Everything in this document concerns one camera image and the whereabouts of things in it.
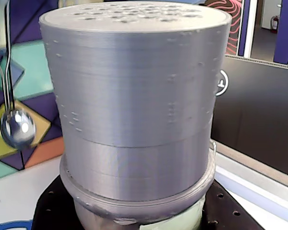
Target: black monitor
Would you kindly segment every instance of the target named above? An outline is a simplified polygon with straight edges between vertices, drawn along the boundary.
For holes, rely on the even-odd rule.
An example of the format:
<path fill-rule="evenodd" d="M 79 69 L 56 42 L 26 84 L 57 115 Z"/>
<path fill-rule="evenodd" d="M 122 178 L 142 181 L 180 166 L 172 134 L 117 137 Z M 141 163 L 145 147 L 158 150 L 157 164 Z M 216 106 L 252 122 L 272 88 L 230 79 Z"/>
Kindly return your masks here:
<path fill-rule="evenodd" d="M 288 174 L 288 66 L 226 56 L 212 139 Z"/>

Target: black base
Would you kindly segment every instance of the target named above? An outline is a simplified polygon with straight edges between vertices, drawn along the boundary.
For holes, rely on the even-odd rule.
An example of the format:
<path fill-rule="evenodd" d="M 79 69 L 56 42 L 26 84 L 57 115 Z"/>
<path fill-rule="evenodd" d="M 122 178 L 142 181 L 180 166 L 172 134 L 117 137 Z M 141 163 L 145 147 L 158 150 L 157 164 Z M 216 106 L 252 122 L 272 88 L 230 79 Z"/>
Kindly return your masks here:
<path fill-rule="evenodd" d="M 59 229 L 84 230 L 60 176 L 40 196 L 31 230 Z M 206 195 L 201 229 L 264 230 L 217 181 Z"/>

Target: cylinder base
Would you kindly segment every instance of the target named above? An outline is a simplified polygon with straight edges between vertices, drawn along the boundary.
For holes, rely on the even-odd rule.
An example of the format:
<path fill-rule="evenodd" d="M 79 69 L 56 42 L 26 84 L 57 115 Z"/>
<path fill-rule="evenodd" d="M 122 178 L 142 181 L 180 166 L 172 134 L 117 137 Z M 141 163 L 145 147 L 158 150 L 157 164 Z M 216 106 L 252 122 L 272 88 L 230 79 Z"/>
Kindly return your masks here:
<path fill-rule="evenodd" d="M 60 164 L 62 182 L 76 203 L 106 219 L 116 222 L 156 223 L 176 216 L 199 201 L 208 191 L 216 171 L 215 150 L 210 149 L 207 169 L 201 179 L 189 189 L 159 200 L 119 201 L 108 199 L 85 190 L 72 178 L 63 155 Z"/>
<path fill-rule="evenodd" d="M 205 196 L 184 212 L 154 224 L 120 225 L 90 212 L 75 202 L 77 216 L 85 230 L 198 230 L 202 219 Z"/>

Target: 3d printed cylinder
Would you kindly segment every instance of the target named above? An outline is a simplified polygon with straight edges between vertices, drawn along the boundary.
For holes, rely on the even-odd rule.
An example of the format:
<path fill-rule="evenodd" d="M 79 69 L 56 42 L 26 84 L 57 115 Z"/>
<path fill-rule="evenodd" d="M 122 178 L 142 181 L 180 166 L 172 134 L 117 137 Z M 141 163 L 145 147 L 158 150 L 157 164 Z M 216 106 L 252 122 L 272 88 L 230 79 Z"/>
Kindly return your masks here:
<path fill-rule="evenodd" d="M 61 177 L 109 218 L 166 219 L 197 202 L 231 17 L 170 2 L 107 2 L 41 16 L 65 143 Z"/>

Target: hanging utensil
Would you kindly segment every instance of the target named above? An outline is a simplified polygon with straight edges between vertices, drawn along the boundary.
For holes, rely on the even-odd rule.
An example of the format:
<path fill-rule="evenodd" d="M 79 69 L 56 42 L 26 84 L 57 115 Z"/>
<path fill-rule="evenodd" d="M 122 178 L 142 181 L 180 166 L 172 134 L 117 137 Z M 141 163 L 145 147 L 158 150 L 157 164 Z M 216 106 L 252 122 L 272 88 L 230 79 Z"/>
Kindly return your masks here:
<path fill-rule="evenodd" d="M 36 135 L 36 126 L 32 117 L 25 110 L 15 108 L 11 72 L 10 1 L 7 2 L 4 10 L 7 63 L 5 72 L 3 72 L 0 65 L 5 105 L 5 113 L 0 120 L 0 133 L 6 144 L 21 150 L 30 146 L 33 142 Z"/>

